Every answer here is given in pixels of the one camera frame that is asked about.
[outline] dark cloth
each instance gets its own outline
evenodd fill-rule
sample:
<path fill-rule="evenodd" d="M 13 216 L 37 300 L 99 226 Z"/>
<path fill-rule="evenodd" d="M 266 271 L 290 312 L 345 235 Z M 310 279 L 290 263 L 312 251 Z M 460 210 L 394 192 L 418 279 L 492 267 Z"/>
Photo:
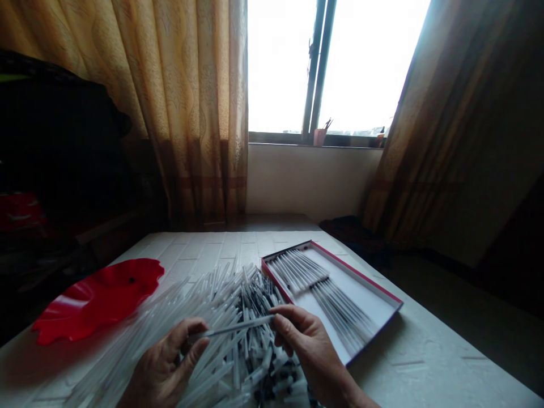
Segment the dark cloth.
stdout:
<path fill-rule="evenodd" d="M 139 195 L 120 137 L 131 128 L 101 84 L 0 52 L 0 192 L 34 192 L 49 219 Z"/>
<path fill-rule="evenodd" d="M 380 271 L 389 268 L 390 251 L 386 243 L 363 228 L 361 221 L 352 215 L 322 221 L 319 227 L 347 245 L 353 252 Z"/>

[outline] pen holder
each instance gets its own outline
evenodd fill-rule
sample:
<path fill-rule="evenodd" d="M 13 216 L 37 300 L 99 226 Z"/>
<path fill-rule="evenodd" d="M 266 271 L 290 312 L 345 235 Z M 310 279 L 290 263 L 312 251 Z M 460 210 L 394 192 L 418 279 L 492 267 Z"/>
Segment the pen holder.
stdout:
<path fill-rule="evenodd" d="M 313 145 L 314 146 L 323 146 L 325 142 L 325 136 L 327 136 L 326 129 L 316 129 L 313 131 Z"/>

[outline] window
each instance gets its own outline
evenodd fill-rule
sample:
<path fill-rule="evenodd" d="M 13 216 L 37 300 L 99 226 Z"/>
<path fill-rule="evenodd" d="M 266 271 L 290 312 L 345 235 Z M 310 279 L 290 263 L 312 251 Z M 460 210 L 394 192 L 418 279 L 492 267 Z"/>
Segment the window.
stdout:
<path fill-rule="evenodd" d="M 249 0 L 250 139 L 387 132 L 429 2 Z"/>

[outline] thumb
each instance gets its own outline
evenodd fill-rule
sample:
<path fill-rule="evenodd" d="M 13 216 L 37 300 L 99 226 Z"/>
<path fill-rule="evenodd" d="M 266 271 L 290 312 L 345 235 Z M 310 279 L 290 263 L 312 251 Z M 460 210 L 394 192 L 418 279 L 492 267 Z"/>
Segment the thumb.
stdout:
<path fill-rule="evenodd" d="M 274 316 L 274 327 L 296 352 L 300 346 L 303 334 L 296 329 L 289 319 L 281 314 Z"/>
<path fill-rule="evenodd" d="M 193 374 L 194 368 L 197 366 L 200 357 L 210 344 L 210 339 L 207 337 L 199 339 L 193 346 L 189 349 L 189 352 L 183 357 L 180 366 L 176 369 L 176 375 L 179 382 L 187 382 Z"/>

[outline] pile of pen refills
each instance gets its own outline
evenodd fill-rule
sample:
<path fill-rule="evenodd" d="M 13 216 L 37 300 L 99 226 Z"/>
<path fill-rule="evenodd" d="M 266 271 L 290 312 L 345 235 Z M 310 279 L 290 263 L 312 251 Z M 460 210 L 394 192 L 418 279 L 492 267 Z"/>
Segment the pile of pen refills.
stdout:
<path fill-rule="evenodd" d="M 227 264 L 189 283 L 189 277 L 147 299 L 123 332 L 76 384 L 64 406 L 115 406 L 139 358 L 183 318 L 201 316 L 216 334 L 198 362 L 178 406 L 317 406 L 298 358 L 274 345 L 270 325 L 222 333 L 263 318 L 284 301 L 252 264 Z"/>
<path fill-rule="evenodd" d="M 355 356 L 376 334 L 374 321 L 302 251 L 287 250 L 266 264 L 291 298 L 308 290 L 313 294 L 350 356 Z"/>

